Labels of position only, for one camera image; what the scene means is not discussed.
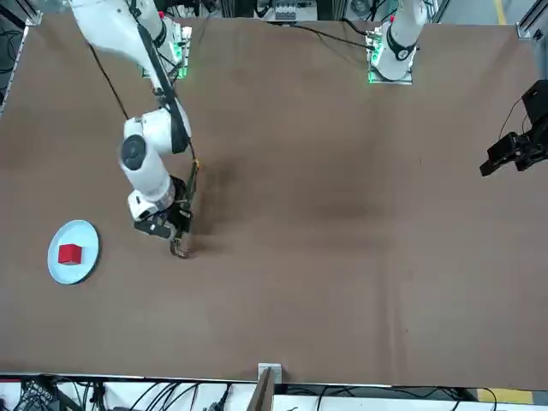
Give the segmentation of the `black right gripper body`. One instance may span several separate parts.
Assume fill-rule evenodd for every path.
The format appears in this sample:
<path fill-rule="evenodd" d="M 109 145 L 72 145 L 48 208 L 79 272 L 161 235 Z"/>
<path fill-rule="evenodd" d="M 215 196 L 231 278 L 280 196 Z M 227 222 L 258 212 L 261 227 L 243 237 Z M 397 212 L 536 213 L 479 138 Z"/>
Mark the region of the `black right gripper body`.
<path fill-rule="evenodd" d="M 163 235 L 180 235 L 182 232 L 189 231 L 192 219 L 191 204 L 192 189 L 185 181 L 170 176 L 165 208 L 161 217 Z"/>

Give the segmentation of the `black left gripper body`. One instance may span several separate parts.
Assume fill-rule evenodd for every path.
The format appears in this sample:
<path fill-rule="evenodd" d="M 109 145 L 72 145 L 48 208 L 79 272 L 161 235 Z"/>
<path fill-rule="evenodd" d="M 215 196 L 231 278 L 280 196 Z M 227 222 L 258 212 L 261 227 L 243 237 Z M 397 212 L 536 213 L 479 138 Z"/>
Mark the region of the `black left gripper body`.
<path fill-rule="evenodd" d="M 534 127 L 547 117 L 547 80 L 537 80 L 522 94 L 522 103 L 527 117 Z"/>

